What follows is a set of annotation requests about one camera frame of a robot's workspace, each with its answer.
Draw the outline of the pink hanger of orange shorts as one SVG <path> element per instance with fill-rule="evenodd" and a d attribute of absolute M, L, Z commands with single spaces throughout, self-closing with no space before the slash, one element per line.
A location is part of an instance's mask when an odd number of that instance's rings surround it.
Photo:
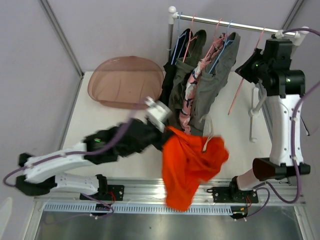
<path fill-rule="evenodd" d="M 260 35 L 259 35 L 259 38 L 258 38 L 258 40 L 257 40 L 257 42 L 256 42 L 256 44 L 255 44 L 255 47 L 254 47 L 254 49 L 253 49 L 253 52 L 257 49 L 257 47 L 258 47 L 258 45 L 259 45 L 259 43 L 260 43 L 260 41 L 261 41 L 261 39 L 262 39 L 262 36 L 263 36 L 263 34 L 264 34 L 264 32 L 265 32 L 265 29 L 266 29 L 266 27 L 264 27 L 263 30 L 261 31 L 261 33 L 260 33 Z M 238 95 L 239 95 L 240 90 L 241 90 L 241 88 L 242 88 L 243 82 L 244 82 L 244 78 L 241 79 L 241 81 L 240 81 L 240 83 L 239 83 L 239 85 L 238 85 L 237 91 L 236 91 L 236 93 L 235 93 L 235 95 L 234 95 L 234 98 L 233 98 L 233 100 L 232 100 L 232 103 L 231 103 L 230 108 L 229 108 L 228 113 L 227 113 L 228 116 L 229 116 L 229 115 L 232 113 L 232 111 L 233 111 L 233 108 L 234 108 L 234 106 L 235 106 L 235 104 L 236 104 Z"/>

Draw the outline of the blue hanger of grey shorts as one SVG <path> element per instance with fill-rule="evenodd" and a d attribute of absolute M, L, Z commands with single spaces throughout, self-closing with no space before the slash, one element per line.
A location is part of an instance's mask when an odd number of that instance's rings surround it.
<path fill-rule="evenodd" d="M 210 74 L 212 73 L 213 69 L 214 69 L 215 66 L 217 65 L 217 63 L 218 63 L 218 61 L 219 61 L 222 53 L 224 52 L 225 48 L 228 46 L 229 43 L 232 43 L 232 42 L 234 41 L 234 40 L 230 40 L 230 39 L 229 39 L 229 35 L 228 35 L 228 30 L 229 30 L 229 28 L 230 28 L 230 26 L 231 26 L 231 23 L 233 23 L 233 20 L 231 20 L 231 21 L 229 22 L 228 26 L 227 26 L 227 29 L 226 29 L 226 32 L 225 32 L 225 33 L 226 33 L 226 40 L 225 40 L 225 42 L 224 42 L 224 45 L 223 45 L 222 50 L 219 52 L 218 57 L 215 59 L 213 65 L 211 66 L 211 68 L 210 68 L 210 70 L 209 70 L 209 73 L 210 73 Z"/>

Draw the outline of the grey shorts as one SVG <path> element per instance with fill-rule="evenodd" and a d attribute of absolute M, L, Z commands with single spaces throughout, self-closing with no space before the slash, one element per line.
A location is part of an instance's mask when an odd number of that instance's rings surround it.
<path fill-rule="evenodd" d="M 237 32 L 232 32 L 228 39 L 233 42 L 225 48 L 212 73 L 209 73 L 209 70 L 218 56 L 201 72 L 188 124 L 191 135 L 203 135 L 205 116 L 209 113 L 220 90 L 228 83 L 229 74 L 236 63 L 241 36 Z"/>

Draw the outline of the orange shorts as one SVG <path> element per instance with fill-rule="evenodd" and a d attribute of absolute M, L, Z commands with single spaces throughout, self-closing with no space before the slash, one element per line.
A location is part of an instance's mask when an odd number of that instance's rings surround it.
<path fill-rule="evenodd" d="M 185 212 L 192 204 L 199 185 L 207 183 L 220 172 L 229 152 L 219 135 L 190 135 L 172 126 L 165 132 L 172 134 L 162 147 L 165 204 Z"/>

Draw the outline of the pink shark print shorts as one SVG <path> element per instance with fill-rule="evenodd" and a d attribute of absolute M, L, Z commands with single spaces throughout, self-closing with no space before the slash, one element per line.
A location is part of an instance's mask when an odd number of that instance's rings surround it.
<path fill-rule="evenodd" d="M 204 69 L 201 69 L 201 60 L 199 60 L 197 66 L 191 72 L 191 75 L 187 80 L 182 109 L 179 112 L 179 123 L 186 134 L 191 134 L 191 127 L 189 126 L 189 123 L 191 120 L 192 104 L 196 97 L 196 90 L 201 79 L 202 70 Z"/>

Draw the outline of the olive green shorts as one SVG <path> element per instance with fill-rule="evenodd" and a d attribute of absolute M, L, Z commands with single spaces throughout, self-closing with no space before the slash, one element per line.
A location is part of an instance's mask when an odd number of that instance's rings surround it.
<path fill-rule="evenodd" d="M 183 107 L 187 80 L 201 59 L 206 40 L 206 31 L 204 29 L 197 31 L 191 38 L 191 42 L 184 45 L 188 49 L 176 60 L 173 87 L 168 102 L 168 107 L 172 111 L 172 115 L 168 119 L 168 125 L 179 130 L 182 129 L 179 122 L 179 113 Z"/>

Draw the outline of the pink hanger of patterned shorts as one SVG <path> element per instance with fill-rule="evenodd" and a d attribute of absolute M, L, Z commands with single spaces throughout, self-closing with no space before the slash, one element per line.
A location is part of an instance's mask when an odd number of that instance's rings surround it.
<path fill-rule="evenodd" d="M 213 42 L 209 48 L 209 50 L 207 51 L 206 55 L 204 56 L 204 58 L 201 60 L 200 62 L 200 68 L 203 69 L 205 68 L 209 63 L 211 63 L 213 61 L 213 59 L 220 53 L 220 51 L 222 50 L 226 39 L 228 38 L 228 34 L 227 33 L 222 33 L 219 37 L 216 37 L 217 35 L 217 31 L 219 28 L 219 24 L 222 21 L 222 18 L 219 19 L 215 31 L 214 31 L 214 36 L 213 36 Z"/>

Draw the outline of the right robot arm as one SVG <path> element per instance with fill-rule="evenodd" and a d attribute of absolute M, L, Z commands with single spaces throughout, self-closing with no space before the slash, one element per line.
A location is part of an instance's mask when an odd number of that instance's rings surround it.
<path fill-rule="evenodd" d="M 306 78 L 302 70 L 292 70 L 293 46 L 289 39 L 270 38 L 264 49 L 255 49 L 236 73 L 250 83 L 261 83 L 266 91 L 272 120 L 271 151 L 268 157 L 255 158 L 252 168 L 233 177 L 228 196 L 234 202 L 246 197 L 269 180 L 282 180 L 311 172 L 301 151 L 301 109 L 306 97 Z"/>

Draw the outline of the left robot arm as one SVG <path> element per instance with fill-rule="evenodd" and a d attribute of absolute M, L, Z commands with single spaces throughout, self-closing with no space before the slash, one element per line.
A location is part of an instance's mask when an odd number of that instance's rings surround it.
<path fill-rule="evenodd" d="M 144 123 L 131 118 L 128 122 L 88 135 L 65 150 L 43 156 L 22 153 L 19 156 L 19 166 L 23 173 L 16 177 L 14 187 L 31 197 L 61 191 L 103 200 L 109 193 L 105 176 L 77 176 L 69 174 L 68 171 L 113 163 L 119 157 L 142 153 L 149 146 L 161 151 L 173 135 L 171 130 L 161 131 L 150 121 Z"/>

